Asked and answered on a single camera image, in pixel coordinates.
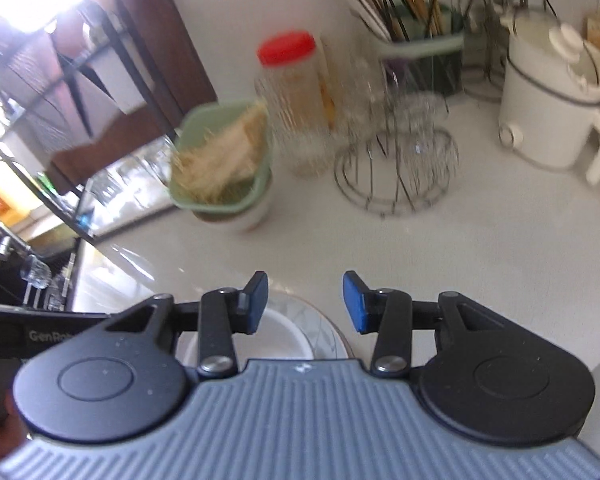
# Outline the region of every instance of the white countertop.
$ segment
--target white countertop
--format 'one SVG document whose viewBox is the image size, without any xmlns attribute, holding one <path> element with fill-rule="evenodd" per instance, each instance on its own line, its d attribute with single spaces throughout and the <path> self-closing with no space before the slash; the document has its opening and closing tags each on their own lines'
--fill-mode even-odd
<svg viewBox="0 0 600 480">
<path fill-rule="evenodd" d="M 86 251 L 75 309 L 121 310 L 151 292 L 196 300 L 265 270 L 271 288 L 317 306 L 368 362 L 375 336 L 354 331 L 342 302 L 342 274 L 354 269 L 372 288 L 400 288 L 418 300 L 458 290 L 593 368 L 600 362 L 600 186 L 537 170 L 503 150 L 496 114 L 497 106 L 466 98 L 452 106 L 446 127 L 460 170 L 429 210 L 382 220 L 351 205 L 331 172 L 298 180 L 275 171 L 272 210 L 252 232 L 216 232 L 174 210 L 101 243 L 110 262 Z M 433 348 L 428 335 L 415 337 L 415 364 Z"/>
</svg>

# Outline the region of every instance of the black metal frame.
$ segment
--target black metal frame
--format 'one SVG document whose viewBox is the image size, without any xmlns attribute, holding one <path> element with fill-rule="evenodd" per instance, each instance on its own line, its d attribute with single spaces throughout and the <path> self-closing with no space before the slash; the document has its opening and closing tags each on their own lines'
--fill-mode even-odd
<svg viewBox="0 0 600 480">
<path fill-rule="evenodd" d="M 18 124 L 18 122 L 21 121 L 29 113 L 30 110 L 33 110 L 37 104 L 39 104 L 42 100 L 44 100 L 55 88 L 57 88 L 58 85 L 62 84 L 63 82 L 67 82 L 68 80 L 71 80 L 75 76 L 75 74 L 78 72 L 78 70 L 81 69 L 81 67 L 87 65 L 88 63 L 90 63 L 91 61 L 93 61 L 98 56 L 100 56 L 101 54 L 103 54 L 104 52 L 106 52 L 107 50 L 109 50 L 111 48 L 120 58 L 120 61 L 122 62 L 123 66 L 125 67 L 127 73 L 131 77 L 133 83 L 136 85 L 136 88 L 138 88 L 140 95 L 145 100 L 147 107 L 154 114 L 154 116 L 157 120 L 158 126 L 160 127 L 160 130 L 163 132 L 163 135 L 169 137 L 169 139 L 172 141 L 174 141 L 176 139 L 176 133 L 175 133 L 174 127 L 171 125 L 170 121 L 168 120 L 167 115 L 164 113 L 164 111 L 158 104 L 151 89 L 147 86 L 146 82 L 144 81 L 144 78 L 142 78 L 142 75 L 141 75 L 140 71 L 138 70 L 138 67 L 134 64 L 125 45 L 123 44 L 123 38 L 125 36 L 128 36 L 131 39 L 131 41 L 133 42 L 142 62 L 146 66 L 149 74 L 151 75 L 152 79 L 155 81 L 156 85 L 160 86 L 161 88 L 163 88 L 165 90 L 164 95 L 165 95 L 165 98 L 167 99 L 168 105 L 175 112 L 179 112 L 181 117 L 184 115 L 183 111 L 180 108 L 180 105 L 178 104 L 178 102 L 176 101 L 173 93 L 168 88 L 168 85 L 165 82 L 165 79 L 162 76 L 162 73 L 158 69 L 154 59 L 152 58 L 146 45 L 142 41 L 142 38 L 136 31 L 136 28 L 134 27 L 134 24 L 132 22 L 132 19 L 131 19 L 131 16 L 129 15 L 128 10 L 126 10 L 126 8 L 123 5 L 121 0 L 118 0 L 117 3 L 118 3 L 118 9 L 119 9 L 118 17 L 120 18 L 120 21 L 123 24 L 123 30 L 120 30 L 120 31 L 116 30 L 115 26 L 113 25 L 113 23 L 107 16 L 107 13 L 101 7 L 99 7 L 97 4 L 94 4 L 93 2 L 91 2 L 89 0 L 84 0 L 83 2 L 78 4 L 77 7 L 75 7 L 75 9 L 78 10 L 78 12 L 80 12 L 80 14 L 83 16 L 85 21 L 90 26 L 93 27 L 95 25 L 98 25 L 102 28 L 104 34 L 107 37 L 107 41 L 103 44 L 100 44 L 95 49 L 83 53 L 81 56 L 79 56 L 77 59 L 75 59 L 74 62 L 72 62 L 68 68 L 65 68 L 62 71 L 62 77 L 51 82 L 30 103 L 25 104 L 23 106 L 23 110 L 20 113 L 18 113 L 15 117 L 12 118 L 12 120 L 10 121 L 10 124 L 8 125 L 7 129 L 5 130 L 5 134 L 7 134 L 8 131 L 13 130 L 14 127 L 16 127 L 16 125 Z M 31 40 L 31 38 L 36 37 L 38 34 L 44 33 L 45 27 L 41 28 L 38 31 L 35 31 L 32 34 L 29 34 L 27 36 L 26 40 L 23 41 L 22 43 L 20 43 L 13 50 L 11 50 L 5 56 L 5 58 L 7 60 L 10 59 L 17 52 L 19 52 L 27 44 L 27 42 Z M 13 157 L 7 155 L 4 152 L 4 150 L 1 148 L 1 146 L 0 146 L 0 158 L 7 164 L 7 166 L 11 169 L 11 171 L 13 171 L 13 173 L 16 174 L 16 176 L 22 181 L 22 183 L 27 187 L 27 189 L 29 189 L 37 197 L 37 199 L 39 199 L 40 202 L 42 202 L 53 214 L 58 216 L 65 224 L 67 224 L 80 238 L 82 238 L 83 240 L 86 240 L 87 242 L 90 242 L 90 243 L 93 243 L 94 241 L 96 241 L 97 239 L 100 238 L 100 237 L 95 237 L 90 230 L 83 228 L 80 225 L 80 223 L 78 222 L 78 215 L 79 215 L 81 207 L 82 207 L 83 199 L 84 199 L 85 195 L 88 194 L 87 192 L 84 192 L 84 190 L 86 190 L 86 187 L 87 187 L 86 184 L 85 184 L 85 187 L 83 190 L 79 190 L 76 187 L 74 187 L 73 191 L 78 196 L 78 203 L 75 207 L 74 212 L 71 215 L 69 215 L 69 213 L 67 211 L 65 211 L 65 209 L 62 208 L 61 205 L 59 205 L 59 203 L 56 201 L 56 199 L 51 194 L 49 194 L 45 190 L 41 189 L 41 187 L 39 187 L 38 184 L 35 183 L 35 181 L 24 171 L 24 168 L 22 168 L 21 165 L 16 160 L 14 160 Z M 58 170 L 58 173 L 60 174 L 61 177 L 66 178 L 66 176 L 64 174 L 62 174 L 61 171 Z M 153 216 L 154 214 L 159 213 L 159 212 L 161 212 L 161 211 L 151 212 L 148 214 L 148 216 Z M 113 233 L 117 233 L 117 232 L 120 232 L 129 227 L 132 227 L 133 225 L 136 225 L 138 222 L 142 221 L 143 219 L 144 218 L 139 218 L 139 219 L 133 220 L 132 222 L 129 222 L 128 224 L 124 224 L 124 225 L 114 229 L 113 231 L 106 233 L 104 236 L 111 236 Z"/>
</svg>

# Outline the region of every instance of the clear jar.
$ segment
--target clear jar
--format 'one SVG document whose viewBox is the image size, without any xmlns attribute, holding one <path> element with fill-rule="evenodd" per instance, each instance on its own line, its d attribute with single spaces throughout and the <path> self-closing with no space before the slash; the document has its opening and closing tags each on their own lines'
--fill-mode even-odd
<svg viewBox="0 0 600 480">
<path fill-rule="evenodd" d="M 335 149 L 323 104 L 314 38 L 308 32 L 275 36 L 258 49 L 262 74 L 258 94 L 269 107 L 276 147 L 298 176 L 324 173 Z"/>
</svg>

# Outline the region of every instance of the white plate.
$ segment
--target white plate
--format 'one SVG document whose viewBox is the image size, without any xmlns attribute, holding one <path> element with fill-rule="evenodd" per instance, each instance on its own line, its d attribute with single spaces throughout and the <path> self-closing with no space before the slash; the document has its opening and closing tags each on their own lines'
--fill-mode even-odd
<svg viewBox="0 0 600 480">
<path fill-rule="evenodd" d="M 340 333 L 313 305 L 282 292 L 270 291 L 267 307 L 254 335 L 234 335 L 238 366 L 248 358 L 347 359 L 350 352 Z M 184 333 L 177 359 L 196 363 L 198 335 Z"/>
<path fill-rule="evenodd" d="M 253 335 L 234 335 L 238 368 L 244 369 L 248 359 L 313 359 L 314 351 L 297 325 L 288 317 L 265 308 L 258 330 Z M 198 334 L 186 333 L 180 337 L 176 358 L 185 366 L 198 363 Z"/>
</svg>

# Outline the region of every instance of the dish rack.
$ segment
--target dish rack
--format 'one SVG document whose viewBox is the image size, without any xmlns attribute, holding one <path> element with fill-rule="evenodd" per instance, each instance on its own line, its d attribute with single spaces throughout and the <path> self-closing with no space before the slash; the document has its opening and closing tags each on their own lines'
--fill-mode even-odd
<svg viewBox="0 0 600 480">
<path fill-rule="evenodd" d="M 152 165 L 146 164 L 145 158 L 147 157 L 148 150 L 151 151 L 154 149 L 155 151 L 156 144 L 160 144 L 161 149 L 168 152 L 172 146 L 172 142 L 176 139 L 176 132 L 163 108 L 158 104 L 154 94 L 145 82 L 141 70 L 132 59 L 125 43 L 129 45 L 129 41 L 131 42 L 136 48 L 139 59 L 146 67 L 146 70 L 153 79 L 155 85 L 166 90 L 163 92 L 163 105 L 165 107 L 169 106 L 173 110 L 179 110 L 180 119 L 184 114 L 176 102 L 176 99 L 171 94 L 171 91 L 168 89 L 162 73 L 158 69 L 138 31 L 135 29 L 131 16 L 121 0 L 118 0 L 117 18 L 120 20 L 119 27 L 114 26 L 111 19 L 102 8 L 89 0 L 84 0 L 78 4 L 78 6 L 75 7 L 75 10 L 80 13 L 87 25 L 92 28 L 98 27 L 102 31 L 104 36 L 103 41 L 97 46 L 93 46 L 91 49 L 83 51 L 83 53 L 77 56 L 73 62 L 63 68 L 60 77 L 49 81 L 46 87 L 40 89 L 35 88 L 37 95 L 35 95 L 28 103 L 19 103 L 20 106 L 18 107 L 18 110 L 16 113 L 12 114 L 11 117 L 8 119 L 0 118 L 0 123 L 2 123 L 1 126 L 4 128 L 3 131 L 0 131 L 0 158 L 7 164 L 11 171 L 16 174 L 27 189 L 29 189 L 30 192 L 32 192 L 33 195 L 35 195 L 54 215 L 58 216 L 58 218 L 67 224 L 80 238 L 88 242 L 94 242 L 96 240 L 101 240 L 105 236 L 129 228 L 148 216 L 152 216 L 173 206 L 166 189 L 167 182 L 165 182 L 165 180 L 168 180 L 168 178 L 165 179 L 164 176 L 158 174 L 159 172 L 152 170 Z M 46 34 L 46 30 L 48 30 L 49 27 L 52 27 L 55 21 L 56 19 L 53 19 L 50 23 L 46 24 L 45 27 L 42 27 L 31 34 L 27 34 L 21 43 L 3 56 L 2 59 L 4 62 L 9 63 L 10 60 L 13 59 L 13 56 L 16 56 L 26 48 L 28 44 L 39 39 L 42 34 Z M 36 106 L 41 105 L 45 100 L 49 100 L 52 92 L 58 89 L 61 84 L 75 83 L 75 76 L 81 68 L 111 51 L 120 58 L 122 66 L 128 73 L 128 76 L 138 90 L 138 93 L 142 96 L 146 106 L 154 115 L 163 136 L 158 138 L 158 140 L 154 140 L 142 148 L 139 148 L 136 152 L 120 159 L 108 168 L 99 171 L 84 184 L 73 186 L 69 193 L 60 196 L 43 174 L 38 174 L 37 176 L 29 174 L 29 172 L 25 170 L 23 164 L 19 163 L 16 158 L 10 154 L 8 148 L 1 142 L 1 139 L 5 134 L 13 131 L 17 126 L 24 124 L 25 118 L 30 118 L 35 115 L 32 113 L 32 110 L 35 110 Z M 120 168 L 123 168 L 126 173 L 129 174 L 134 165 L 138 167 L 139 171 L 144 171 L 143 177 L 155 188 L 152 197 L 144 200 L 142 203 L 140 203 L 133 195 L 128 182 L 126 182 L 124 178 L 119 178 L 118 175 Z M 70 182 L 57 166 L 54 170 L 61 178 Z M 144 183 L 140 187 L 146 188 L 147 185 Z M 132 203 L 137 202 L 137 204 L 135 204 L 135 209 L 133 207 L 131 208 L 134 209 L 134 213 L 128 214 L 126 210 L 129 208 L 126 208 L 125 215 L 122 216 L 122 213 L 120 213 L 119 218 L 114 218 L 112 215 L 108 214 L 107 203 L 106 200 L 103 199 L 103 196 L 107 195 L 107 189 L 119 189 L 121 192 L 126 192 L 128 195 L 126 200 Z"/>
</svg>

